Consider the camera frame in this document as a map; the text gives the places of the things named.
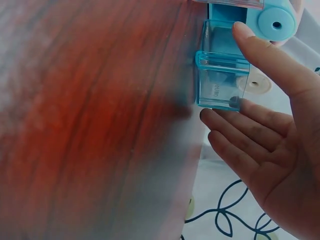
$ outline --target finger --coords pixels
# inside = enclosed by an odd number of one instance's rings
[[[240,112],[283,137],[287,136],[289,127],[294,124],[292,116],[272,111],[246,99],[241,100]]]
[[[248,186],[250,178],[259,165],[248,154],[234,146],[223,134],[211,131],[208,136],[213,150],[228,164],[228,166]]]
[[[233,36],[248,61],[267,74],[289,97],[320,89],[318,75],[270,42],[255,37],[244,23],[233,25]]]
[[[283,137],[274,130],[238,112],[223,110],[215,110],[215,112],[269,152],[275,151],[283,139]]]
[[[296,129],[313,166],[320,165],[320,76],[271,43],[255,37],[244,23],[233,26],[244,56],[267,74],[290,98]]]
[[[244,135],[213,110],[204,109],[201,111],[200,118],[211,131],[219,131],[222,133],[230,143],[257,162],[261,163],[267,158],[269,152],[265,148]]]

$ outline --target fingernail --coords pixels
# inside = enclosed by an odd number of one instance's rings
[[[240,21],[234,23],[233,33],[240,38],[240,40],[246,40],[255,36],[255,33],[246,24]]]

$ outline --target blue pencil sharpener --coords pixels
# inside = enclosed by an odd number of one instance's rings
[[[284,41],[297,31],[295,10],[290,0],[194,1],[208,4],[201,47],[195,54],[196,103],[204,108],[239,111],[251,65],[233,38],[233,24],[247,24],[261,39]]]

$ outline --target white fabric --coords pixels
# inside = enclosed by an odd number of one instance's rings
[[[318,0],[307,0],[306,10],[303,13],[301,24],[295,37],[290,39],[282,49],[294,57],[297,61],[315,70],[320,67],[320,2]],[[270,92],[257,96],[253,94],[246,94],[244,96],[255,103],[266,106],[278,112],[290,114],[290,103],[288,97],[273,84]],[[209,146],[207,136],[205,136],[202,159],[199,162],[196,180],[193,188],[193,196],[195,199],[195,210],[193,217],[208,210],[215,209],[218,206],[219,198],[224,189],[232,182],[239,178],[229,169],[229,167],[213,152]],[[243,183],[237,184],[228,191],[228,194],[222,200],[222,205],[227,206],[243,194],[245,186]],[[255,199],[250,193],[232,207],[230,212],[242,218],[249,226],[254,227],[258,217],[263,213]],[[255,233],[244,227],[238,220],[230,217],[232,223],[233,237],[227,237],[218,231],[215,226],[216,212],[209,213],[204,217],[185,224],[183,229],[183,236],[185,240],[253,240]],[[224,216],[221,218],[220,226],[223,230],[229,230],[229,225]],[[274,223],[268,225],[268,229],[274,227]],[[272,240],[295,240],[293,236],[289,235],[282,229],[275,231],[275,236],[270,236]]]

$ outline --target wooden surface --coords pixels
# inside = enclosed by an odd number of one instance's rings
[[[0,0],[0,239],[177,240],[202,127],[190,0]]]

